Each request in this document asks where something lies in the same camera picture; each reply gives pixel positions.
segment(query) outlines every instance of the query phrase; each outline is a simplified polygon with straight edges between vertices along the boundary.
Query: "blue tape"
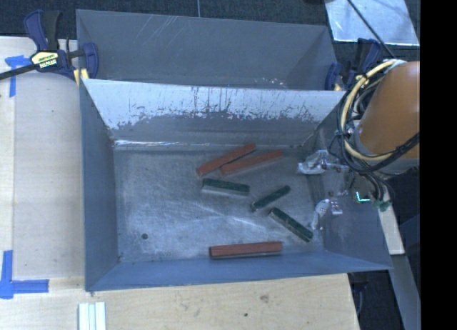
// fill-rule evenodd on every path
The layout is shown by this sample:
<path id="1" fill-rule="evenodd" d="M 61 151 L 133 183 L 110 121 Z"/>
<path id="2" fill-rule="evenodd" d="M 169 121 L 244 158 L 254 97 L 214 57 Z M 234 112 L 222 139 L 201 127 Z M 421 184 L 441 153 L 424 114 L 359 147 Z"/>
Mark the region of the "blue tape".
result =
<path id="1" fill-rule="evenodd" d="M 33 281 L 13 281 L 13 251 L 3 252 L 1 265 L 0 299 L 12 299 L 14 294 L 47 293 L 49 280 L 38 279 Z"/>
<path id="2" fill-rule="evenodd" d="M 30 59 L 24 56 L 6 57 L 5 62 L 14 70 L 17 67 L 28 66 L 31 64 Z M 16 95 L 16 77 L 13 76 L 9 83 L 9 97 Z"/>

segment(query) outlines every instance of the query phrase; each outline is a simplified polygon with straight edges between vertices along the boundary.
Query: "red block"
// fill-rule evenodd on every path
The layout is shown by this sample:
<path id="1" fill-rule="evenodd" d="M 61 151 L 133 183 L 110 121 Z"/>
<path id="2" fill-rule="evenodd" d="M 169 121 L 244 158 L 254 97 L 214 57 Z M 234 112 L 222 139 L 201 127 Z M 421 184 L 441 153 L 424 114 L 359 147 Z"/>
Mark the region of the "red block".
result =
<path id="1" fill-rule="evenodd" d="M 282 157 L 284 157 L 283 150 L 265 152 L 264 154 L 248 157 L 246 159 L 232 162 L 231 164 L 223 165 L 221 167 L 221 173 L 222 175 L 232 174 L 249 167 L 281 159 Z"/>
<path id="2" fill-rule="evenodd" d="M 283 244 L 280 241 L 256 242 L 252 244 L 220 245 L 209 248 L 209 256 L 219 259 L 226 256 L 249 256 L 273 254 L 280 252 Z"/>
<path id="3" fill-rule="evenodd" d="M 240 157 L 250 154 L 252 151 L 255 151 L 256 148 L 257 148 L 257 145 L 255 143 L 250 143 L 250 144 L 244 145 L 242 147 L 239 147 L 238 149 L 234 149 L 232 152 L 229 152 L 228 154 L 220 156 L 217 159 L 214 159 L 210 162 L 207 162 L 207 163 L 201 165 L 196 170 L 197 174 L 199 176 L 206 175 L 206 174 L 220 168 L 224 164 L 228 164 L 229 162 L 235 161 L 236 159 L 239 159 Z"/>

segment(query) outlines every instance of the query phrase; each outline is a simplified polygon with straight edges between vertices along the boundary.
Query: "metal plate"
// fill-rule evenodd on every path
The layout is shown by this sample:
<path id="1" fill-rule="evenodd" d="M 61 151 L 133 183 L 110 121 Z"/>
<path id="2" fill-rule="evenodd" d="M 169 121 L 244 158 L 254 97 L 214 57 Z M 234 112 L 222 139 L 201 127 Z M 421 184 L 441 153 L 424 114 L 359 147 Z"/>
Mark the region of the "metal plate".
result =
<path id="1" fill-rule="evenodd" d="M 355 42 L 375 38 L 347 0 L 324 0 L 333 39 Z M 352 0 L 386 44 L 418 46 L 404 0 Z"/>

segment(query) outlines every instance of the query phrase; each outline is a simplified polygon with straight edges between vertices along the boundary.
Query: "green block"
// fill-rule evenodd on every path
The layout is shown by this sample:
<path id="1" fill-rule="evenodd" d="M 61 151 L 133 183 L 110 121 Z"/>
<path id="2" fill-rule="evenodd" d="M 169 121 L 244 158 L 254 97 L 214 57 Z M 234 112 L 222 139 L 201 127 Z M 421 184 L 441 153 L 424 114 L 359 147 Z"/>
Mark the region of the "green block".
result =
<path id="1" fill-rule="evenodd" d="M 286 227 L 290 232 L 297 235 L 300 239 L 306 242 L 312 240 L 314 236 L 313 233 L 288 214 L 282 212 L 282 210 L 273 208 L 268 215 L 276 222 Z"/>
<path id="2" fill-rule="evenodd" d="M 203 179 L 203 191 L 213 191 L 216 193 L 235 194 L 241 196 L 249 195 L 249 185 L 232 183 L 231 181 L 205 178 Z"/>
<path id="3" fill-rule="evenodd" d="M 268 196 L 259 199 L 251 204 L 252 211 L 256 211 L 259 208 L 263 208 L 268 206 L 271 202 L 285 196 L 288 192 L 291 191 L 291 187 L 289 185 L 285 185 L 282 188 L 278 189 L 277 191 L 269 194 Z"/>

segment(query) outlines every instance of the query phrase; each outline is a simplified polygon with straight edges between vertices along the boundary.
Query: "bin floor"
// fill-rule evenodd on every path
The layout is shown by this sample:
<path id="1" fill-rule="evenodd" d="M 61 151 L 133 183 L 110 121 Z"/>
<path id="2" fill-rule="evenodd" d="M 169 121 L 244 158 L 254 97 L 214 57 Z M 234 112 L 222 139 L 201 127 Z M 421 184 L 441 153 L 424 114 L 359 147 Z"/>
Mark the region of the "bin floor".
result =
<path id="1" fill-rule="evenodd" d="M 278 147 L 257 149 L 253 154 Z M 284 157 L 236 174 L 204 177 L 248 184 L 248 196 L 201 190 L 196 168 L 230 151 L 226 146 L 144 146 L 115 148 L 116 204 L 121 261 L 168 261 L 208 256 L 210 246 L 282 241 L 283 252 L 323 250 L 321 235 L 306 243 L 268 217 L 277 207 L 308 226 L 313 204 L 306 177 L 296 173 L 299 148 Z M 250 204 L 289 185 L 291 191 L 264 209 Z"/>

